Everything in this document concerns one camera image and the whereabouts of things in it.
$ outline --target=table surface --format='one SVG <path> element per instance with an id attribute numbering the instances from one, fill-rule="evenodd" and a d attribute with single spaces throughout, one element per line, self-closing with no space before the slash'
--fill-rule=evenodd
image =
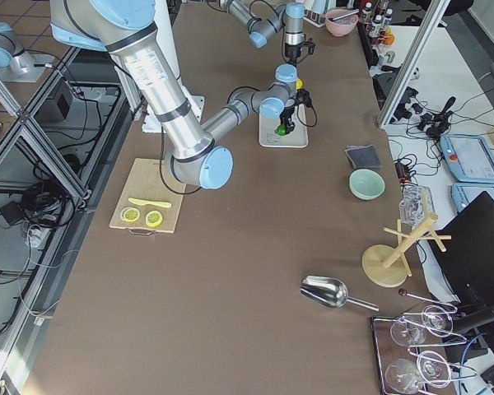
<path id="1" fill-rule="evenodd" d="M 379 48 L 379 50 L 383 53 L 393 50 L 395 58 L 391 65 L 398 67 L 408 53 L 408 49 L 417 33 L 417 27 L 392 26 L 392 29 L 395 34 L 395 43 L 389 47 Z M 408 85 L 419 91 L 417 98 L 423 104 L 426 104 L 428 108 L 440 111 L 451 96 L 456 97 L 455 104 L 451 107 L 451 110 L 456 114 L 451 117 L 452 126 L 449 133 L 483 135 L 484 133 L 494 132 L 494 127 L 490 126 L 494 125 L 492 105 L 483 94 L 480 85 L 446 29 L 439 28 L 433 32 L 431 41 L 423 52 L 417 66 L 419 67 L 420 78 L 410 81 Z M 464 117 L 476 118 L 482 123 L 465 120 L 466 118 L 461 118 L 458 114 Z M 415 129 L 418 121 L 419 117 L 417 116 L 413 116 L 408 121 L 410 123 L 408 128 L 413 127 L 411 132 L 419 132 Z M 428 159 L 426 156 L 426 147 L 429 143 L 424 140 L 409 140 L 402 137 L 407 136 L 406 122 L 404 119 L 402 121 L 404 124 L 390 124 L 385 128 L 390 140 L 402 145 L 401 151 L 397 144 L 391 144 L 393 157 L 415 154 L 420 162 L 432 166 L 435 165 L 436 160 Z M 493 146 L 488 135 L 485 135 L 484 138 L 489 146 Z M 436 213 L 439 215 L 436 227 L 441 229 L 457 215 L 457 209 L 450 195 L 450 186 L 457 181 L 444 162 L 438 171 L 425 165 L 419 165 L 417 171 L 421 174 L 433 174 L 431 177 L 418 176 L 417 182 L 431 189 Z M 443 282 L 440 267 L 430 247 L 427 242 L 422 242 L 422 246 L 426 252 L 422 253 L 422 259 L 427 256 L 424 271 L 429 290 L 440 300 L 452 300 L 454 297 L 450 293 L 448 286 Z M 494 355 L 491 351 L 489 351 L 488 355 L 468 361 L 468 366 L 472 366 L 479 372 L 483 372 L 493 364 Z M 486 387 L 481 377 L 465 380 L 464 384 L 468 388 L 468 393 L 478 393 Z"/>
<path id="2" fill-rule="evenodd" d="M 300 283 L 337 277 L 383 315 L 414 304 L 361 269 L 366 248 L 395 242 L 382 227 L 398 217 L 398 180 L 357 32 L 306 32 L 317 43 L 300 65 L 319 116 L 310 144 L 261 147 L 258 120 L 245 120 L 221 141 L 235 158 L 232 179 L 185 197 L 172 235 L 108 227 L 133 160 L 159 153 L 158 136 L 132 126 L 23 393 L 379 392 L 371 312 L 327 309 Z M 174 35 L 205 119 L 235 87 L 268 87 L 282 63 L 279 37 L 256 50 L 233 18 L 203 4 L 181 7 Z M 374 201 L 348 189 L 350 144 L 379 153 L 386 190 Z M 415 261 L 405 286 L 424 294 Z"/>

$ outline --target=wine glass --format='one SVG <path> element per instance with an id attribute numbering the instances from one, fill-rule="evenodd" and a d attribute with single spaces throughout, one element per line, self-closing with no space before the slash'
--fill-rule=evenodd
<path id="1" fill-rule="evenodd" d="M 452 333 L 452 318 L 442 307 L 431 304 L 421 312 L 422 323 L 429 333 L 437 337 L 447 337 Z"/>
<path id="2" fill-rule="evenodd" d="M 417 346 L 426 340 L 426 329 L 422 318 L 412 315 L 397 318 L 389 329 L 389 333 L 394 342 L 405 347 Z"/>
<path id="3" fill-rule="evenodd" d="M 389 364 L 384 378 L 397 393 L 431 394 L 425 385 L 434 388 L 446 387 L 452 379 L 452 373 L 445 358 L 435 351 L 424 351 L 417 356 L 417 362 L 401 358 Z"/>

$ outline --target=ceramic bowl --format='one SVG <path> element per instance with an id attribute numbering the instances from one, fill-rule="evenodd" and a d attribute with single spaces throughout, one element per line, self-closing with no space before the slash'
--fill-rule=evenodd
<path id="1" fill-rule="evenodd" d="M 343 35 L 347 35 L 355 28 L 359 20 L 359 17 L 357 15 L 351 15 L 346 18 L 339 19 L 335 22 L 331 22 L 329 20 L 329 18 L 341 16 L 347 11 L 348 10 L 346 8 L 336 8 L 334 10 L 329 10 L 328 12 L 326 12 L 326 29 L 328 29 L 329 33 L 337 37 L 342 37 Z"/>
<path id="2" fill-rule="evenodd" d="M 352 193 L 362 200 L 372 200 L 384 192 L 385 183 L 382 177 L 373 170 L 355 170 L 349 176 L 349 188 Z"/>

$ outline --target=blue tablet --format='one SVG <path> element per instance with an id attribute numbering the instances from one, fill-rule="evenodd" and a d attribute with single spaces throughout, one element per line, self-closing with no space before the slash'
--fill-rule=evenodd
<path id="1" fill-rule="evenodd" d="M 483 137 L 452 134 L 441 136 L 439 143 L 457 180 L 494 184 L 494 156 Z"/>
<path id="2" fill-rule="evenodd" d="M 461 212 L 483 191 L 487 192 L 494 200 L 494 184 L 452 184 L 452 200 L 458 208 L 458 212 Z"/>

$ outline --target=white desk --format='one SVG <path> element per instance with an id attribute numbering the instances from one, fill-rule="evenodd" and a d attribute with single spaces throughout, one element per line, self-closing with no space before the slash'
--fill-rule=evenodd
<path id="1" fill-rule="evenodd" d="M 392 29 L 395 34 L 395 43 L 389 47 L 380 47 L 379 52 L 385 53 L 393 50 L 395 52 L 395 58 L 390 65 L 398 67 L 406 57 L 408 49 L 417 32 L 417 27 L 393 26 Z M 451 96 L 455 96 L 456 101 L 451 109 L 457 111 L 466 100 L 482 93 L 482 90 L 475 77 L 470 72 L 467 63 L 463 60 L 461 53 L 457 50 L 454 42 L 445 29 L 440 28 L 433 33 L 431 42 L 426 47 L 426 51 L 422 55 L 418 67 L 420 78 L 418 80 L 410 81 L 408 85 L 419 91 L 417 99 L 423 104 L 427 102 L 427 107 L 430 109 L 441 111 L 445 102 Z M 458 114 L 475 118 L 491 108 L 492 105 L 487 97 L 485 95 L 480 95 L 479 97 L 470 100 Z M 413 116 L 409 120 L 409 123 L 418 123 L 419 120 L 418 116 Z M 452 123 L 456 123 L 460 120 L 462 120 L 462 118 L 457 115 L 454 115 L 451 118 Z M 479 117 L 478 120 L 494 125 L 494 111 L 484 114 Z M 397 137 L 406 136 L 406 128 L 406 124 L 390 124 L 385 129 L 389 135 L 390 141 L 394 141 L 393 143 L 390 143 L 392 157 L 397 159 L 399 154 L 400 156 L 415 154 L 419 162 L 427 163 L 431 166 L 436 165 L 437 160 L 428 159 L 426 156 L 426 142 L 424 140 L 409 140 L 407 138 Z M 453 124 L 449 133 L 478 135 L 493 131 L 494 128 L 490 126 L 469 120 L 455 125 Z M 413 128 L 411 129 L 411 132 L 419 131 L 417 128 Z M 421 133 L 418 134 L 418 136 L 424 137 L 424 134 Z M 485 137 L 485 139 L 490 145 L 490 139 L 488 137 Z M 418 173 L 422 174 L 433 174 L 435 172 L 434 169 L 429 169 L 424 165 L 418 165 L 416 170 Z M 456 207 L 450 196 L 450 185 L 455 182 L 454 176 L 450 173 L 446 163 L 443 163 L 436 175 L 431 177 L 417 176 L 416 178 L 419 185 L 424 185 L 431 189 L 434 207 L 436 213 L 439 215 L 436 227 L 437 229 L 443 228 L 457 213 Z M 433 257 L 431 250 L 426 242 L 423 243 L 423 246 L 427 255 L 423 268 L 425 270 L 428 288 L 441 300 L 450 300 L 450 292 L 443 282 L 440 268 Z M 494 355 L 490 351 L 488 355 L 469 360 L 467 363 L 468 366 L 472 366 L 477 369 L 478 372 L 483 372 L 493 364 Z M 486 387 L 486 384 L 481 377 L 464 380 L 464 384 L 467 386 L 469 395 L 474 395 Z"/>

